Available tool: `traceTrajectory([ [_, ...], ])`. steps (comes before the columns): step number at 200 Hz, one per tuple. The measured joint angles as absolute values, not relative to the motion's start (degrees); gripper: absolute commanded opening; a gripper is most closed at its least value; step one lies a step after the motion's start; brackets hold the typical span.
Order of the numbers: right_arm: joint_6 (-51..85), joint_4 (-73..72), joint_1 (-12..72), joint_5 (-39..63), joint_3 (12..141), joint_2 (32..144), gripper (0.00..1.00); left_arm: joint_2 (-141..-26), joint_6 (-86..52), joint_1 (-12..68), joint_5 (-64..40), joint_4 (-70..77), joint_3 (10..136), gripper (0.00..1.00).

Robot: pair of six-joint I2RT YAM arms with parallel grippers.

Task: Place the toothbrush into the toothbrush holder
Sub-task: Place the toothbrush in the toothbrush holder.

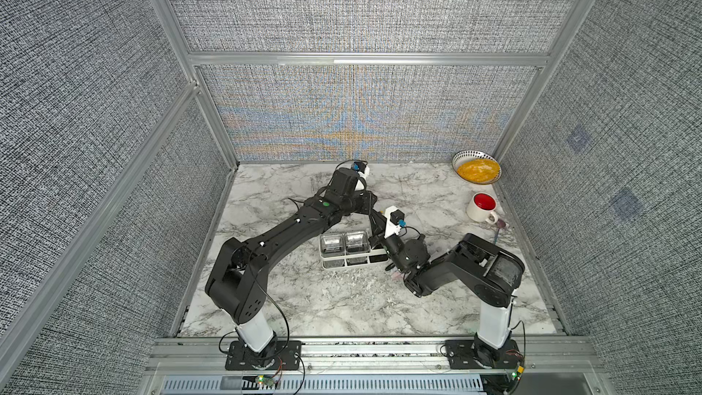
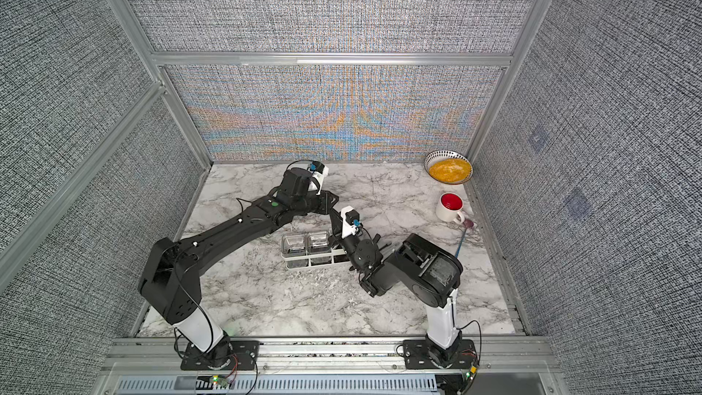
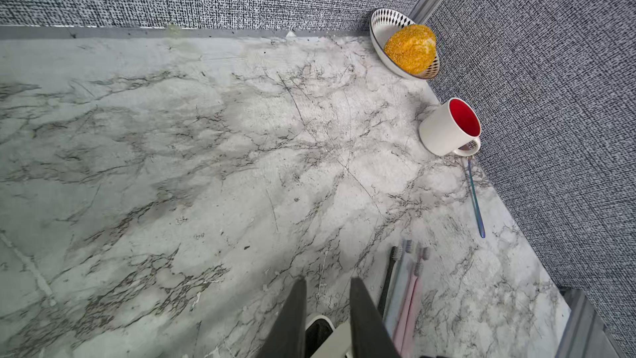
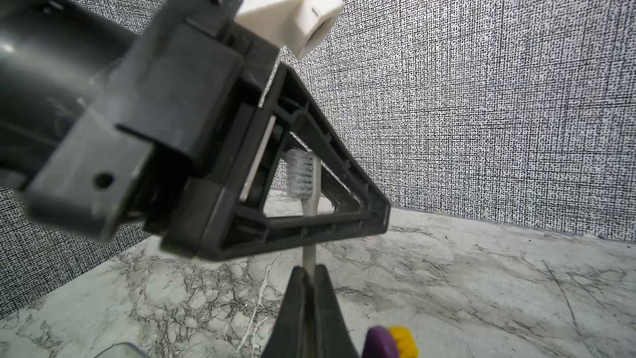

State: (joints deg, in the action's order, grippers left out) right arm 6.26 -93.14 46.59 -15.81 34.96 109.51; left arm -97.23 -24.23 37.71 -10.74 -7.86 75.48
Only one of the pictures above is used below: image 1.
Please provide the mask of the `cream toothbrush holder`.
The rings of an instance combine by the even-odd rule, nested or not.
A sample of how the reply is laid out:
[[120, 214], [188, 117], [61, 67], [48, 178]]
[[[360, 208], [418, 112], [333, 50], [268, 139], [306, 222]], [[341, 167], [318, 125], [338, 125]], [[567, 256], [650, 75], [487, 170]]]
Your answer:
[[387, 263], [381, 245], [372, 246], [368, 230], [327, 233], [319, 237], [319, 255], [325, 270], [341, 270]]

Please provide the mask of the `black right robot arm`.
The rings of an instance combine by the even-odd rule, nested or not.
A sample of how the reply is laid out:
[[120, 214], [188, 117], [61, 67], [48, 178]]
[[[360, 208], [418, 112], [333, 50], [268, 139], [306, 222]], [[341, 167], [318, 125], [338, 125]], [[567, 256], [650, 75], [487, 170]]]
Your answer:
[[481, 368], [495, 369], [506, 358], [514, 296], [526, 270], [520, 258], [471, 233], [434, 260], [424, 237], [404, 241], [393, 234], [373, 237], [371, 244], [383, 247], [406, 288], [417, 297], [429, 296], [448, 283], [465, 285], [481, 300], [473, 360]]

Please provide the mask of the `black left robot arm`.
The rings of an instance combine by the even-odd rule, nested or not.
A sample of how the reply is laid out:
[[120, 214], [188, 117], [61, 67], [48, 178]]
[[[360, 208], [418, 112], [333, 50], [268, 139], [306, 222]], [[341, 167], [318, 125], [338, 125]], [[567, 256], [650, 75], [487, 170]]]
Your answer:
[[320, 236], [352, 214], [367, 215], [377, 198], [367, 191], [369, 165], [345, 161], [329, 183], [303, 202], [291, 217], [246, 241], [231, 238], [219, 250], [205, 292], [237, 325], [241, 342], [255, 358], [271, 360], [282, 352], [261, 309], [269, 298], [271, 270], [300, 245]]

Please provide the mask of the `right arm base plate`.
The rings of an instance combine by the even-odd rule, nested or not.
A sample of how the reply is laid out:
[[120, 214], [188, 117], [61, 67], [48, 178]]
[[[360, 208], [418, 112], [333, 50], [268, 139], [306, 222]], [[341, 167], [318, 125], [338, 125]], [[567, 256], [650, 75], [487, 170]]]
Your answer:
[[479, 338], [447, 340], [440, 348], [451, 369], [517, 369], [524, 356], [517, 342], [508, 338], [500, 349], [494, 349]]

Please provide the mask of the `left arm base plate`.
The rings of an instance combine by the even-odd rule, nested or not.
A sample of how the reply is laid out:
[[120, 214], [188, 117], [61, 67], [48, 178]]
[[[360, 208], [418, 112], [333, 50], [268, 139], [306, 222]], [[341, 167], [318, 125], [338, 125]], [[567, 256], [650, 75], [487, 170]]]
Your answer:
[[254, 352], [243, 342], [233, 341], [230, 343], [224, 367], [227, 371], [298, 370], [302, 345], [298, 340], [283, 340], [281, 345], [274, 342], [271, 347]]

